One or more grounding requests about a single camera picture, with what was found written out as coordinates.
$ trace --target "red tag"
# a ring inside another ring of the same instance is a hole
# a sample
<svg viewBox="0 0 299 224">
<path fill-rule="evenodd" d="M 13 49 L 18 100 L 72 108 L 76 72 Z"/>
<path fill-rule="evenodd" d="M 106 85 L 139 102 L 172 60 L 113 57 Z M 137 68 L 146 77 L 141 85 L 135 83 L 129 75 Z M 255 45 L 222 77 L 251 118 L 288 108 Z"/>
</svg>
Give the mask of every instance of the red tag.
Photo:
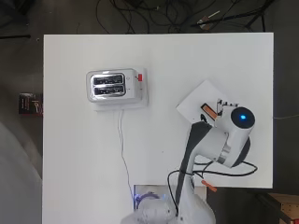
<svg viewBox="0 0 299 224">
<path fill-rule="evenodd" d="M 142 81 L 142 74 L 138 74 L 138 81 Z"/>
<path fill-rule="evenodd" d="M 210 190 L 216 192 L 217 189 L 214 186 L 211 186 L 210 184 L 208 184 L 205 180 L 202 180 L 202 184 L 205 185 L 206 187 L 208 187 Z"/>
</svg>

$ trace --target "power cord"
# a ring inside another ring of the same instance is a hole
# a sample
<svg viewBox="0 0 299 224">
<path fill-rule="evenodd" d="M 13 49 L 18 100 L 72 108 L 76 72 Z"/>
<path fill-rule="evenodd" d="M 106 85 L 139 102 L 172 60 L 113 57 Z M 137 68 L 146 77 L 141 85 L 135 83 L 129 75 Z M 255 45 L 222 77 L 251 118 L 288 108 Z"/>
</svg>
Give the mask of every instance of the power cord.
<svg viewBox="0 0 299 224">
<path fill-rule="evenodd" d="M 125 167 L 125 170 L 127 173 L 127 184 L 130 189 L 132 201 L 134 203 L 134 195 L 133 195 L 133 191 L 132 191 L 131 183 L 130 183 L 130 173 L 129 173 L 127 162 L 125 161 L 125 158 L 123 156 L 122 117 L 123 117 L 123 110 L 120 111 L 119 119 L 118 119 L 118 131 L 119 131 L 119 136 L 120 136 L 120 140 L 121 140 L 121 158 L 123 160 L 123 164 L 124 164 L 124 167 Z"/>
<path fill-rule="evenodd" d="M 127 9 L 130 9 L 128 4 L 125 2 L 125 0 L 122 0 L 122 2 L 125 4 Z M 128 30 L 127 30 L 126 34 L 130 34 L 130 29 L 132 30 L 132 33 L 135 34 L 135 30 L 133 29 L 133 26 L 131 24 L 132 23 L 132 13 L 131 13 L 131 11 L 129 11 L 129 16 L 130 16 L 130 20 L 129 20 Z"/>
</svg>

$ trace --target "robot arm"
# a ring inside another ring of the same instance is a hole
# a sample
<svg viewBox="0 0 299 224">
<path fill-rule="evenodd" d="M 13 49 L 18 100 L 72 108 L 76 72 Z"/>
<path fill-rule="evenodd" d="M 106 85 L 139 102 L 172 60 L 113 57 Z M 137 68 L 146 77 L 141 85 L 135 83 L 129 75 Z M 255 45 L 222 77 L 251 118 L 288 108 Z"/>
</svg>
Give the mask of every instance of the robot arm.
<svg viewBox="0 0 299 224">
<path fill-rule="evenodd" d="M 192 172 L 196 156 L 201 155 L 227 167 L 242 162 L 249 151 L 249 134 L 255 118 L 252 112 L 237 105 L 221 105 L 214 126 L 201 121 L 194 123 L 188 139 L 186 151 L 176 190 L 174 206 L 163 200 L 144 202 L 144 207 L 122 220 L 121 224 L 215 224 L 216 219 L 208 204 L 194 194 Z"/>
</svg>

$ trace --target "white table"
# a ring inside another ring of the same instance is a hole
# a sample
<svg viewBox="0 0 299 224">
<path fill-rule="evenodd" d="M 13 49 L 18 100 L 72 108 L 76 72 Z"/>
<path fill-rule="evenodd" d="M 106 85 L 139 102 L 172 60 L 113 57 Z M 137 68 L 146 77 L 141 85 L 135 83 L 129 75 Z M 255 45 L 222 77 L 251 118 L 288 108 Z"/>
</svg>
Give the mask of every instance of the white table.
<svg viewBox="0 0 299 224">
<path fill-rule="evenodd" d="M 44 50 L 44 224 L 114 224 L 132 211 L 119 112 L 96 113 L 86 97 L 86 74 L 105 68 L 148 70 L 149 106 L 125 110 L 122 121 L 132 185 L 164 185 L 179 168 L 190 123 L 176 106 L 208 78 L 254 112 L 247 161 L 259 171 L 206 179 L 214 186 L 272 187 L 272 34 L 46 35 Z"/>
</svg>

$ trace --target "dark floor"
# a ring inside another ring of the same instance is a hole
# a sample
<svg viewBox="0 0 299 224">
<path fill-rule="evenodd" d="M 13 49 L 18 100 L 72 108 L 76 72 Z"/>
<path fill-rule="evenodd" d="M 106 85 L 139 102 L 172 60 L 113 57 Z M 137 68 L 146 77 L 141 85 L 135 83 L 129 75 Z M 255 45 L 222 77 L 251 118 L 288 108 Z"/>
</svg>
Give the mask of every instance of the dark floor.
<svg viewBox="0 0 299 224">
<path fill-rule="evenodd" d="M 155 7 L 162 0 L 148 1 L 149 7 Z M 212 0 L 189 0 L 192 10 L 196 11 L 207 5 Z M 30 34 L 31 39 L 0 40 L 0 85 L 1 92 L 9 96 L 9 100 L 14 102 L 15 107 L 11 113 L 18 113 L 18 95 L 20 92 L 42 92 L 43 91 L 43 35 L 47 34 L 105 34 L 106 32 L 98 24 L 95 17 L 95 6 L 97 0 L 41 0 L 31 7 L 28 12 L 30 20 L 29 26 L 11 24 L 0 29 L 0 35 Z M 121 0 L 117 3 L 125 7 Z M 242 0 L 227 15 L 251 11 L 259 7 L 263 0 Z M 221 15 L 231 5 L 230 0 L 218 0 L 216 3 L 192 17 L 181 27 L 182 33 L 200 33 L 198 29 L 189 27 L 189 24 L 197 22 L 205 15 L 210 15 L 218 10 Z M 275 81 L 274 81 L 274 115 L 275 117 L 285 117 L 299 113 L 299 16 L 297 0 L 277 0 L 265 13 L 266 30 L 275 34 Z M 178 21 L 184 18 L 184 9 L 178 7 Z M 145 21 L 136 13 L 132 13 L 132 26 L 137 34 L 145 34 L 147 25 Z M 141 11 L 141 14 L 149 19 L 148 11 Z M 170 16 L 175 16 L 173 8 L 169 8 Z M 107 0 L 101 0 L 98 8 L 98 16 L 106 29 L 112 34 L 125 34 L 128 25 L 121 14 Z M 166 23 L 167 19 L 153 13 L 152 17 L 156 22 Z M 246 23 L 250 18 L 237 20 L 238 23 Z M 150 32 L 153 34 L 166 34 L 168 27 L 156 26 L 149 21 Z M 261 20 L 257 20 L 252 25 L 253 32 L 261 32 Z M 247 29 L 221 22 L 211 33 L 227 32 L 248 32 Z M 42 154 L 42 119 L 22 118 L 21 122 L 27 132 L 31 134 L 40 154 Z M 299 178 L 296 161 L 299 158 L 297 137 L 299 119 L 283 119 L 274 121 L 274 189 L 275 192 L 299 194 Z M 238 202 L 228 200 L 227 196 L 237 195 Z M 232 189 L 222 189 L 219 196 L 214 198 L 213 204 L 217 207 L 216 214 L 218 223 L 239 223 L 240 218 L 245 218 L 246 223 L 274 223 L 267 218 L 267 213 L 262 207 L 256 205 L 250 194 L 245 191 Z"/>
</svg>

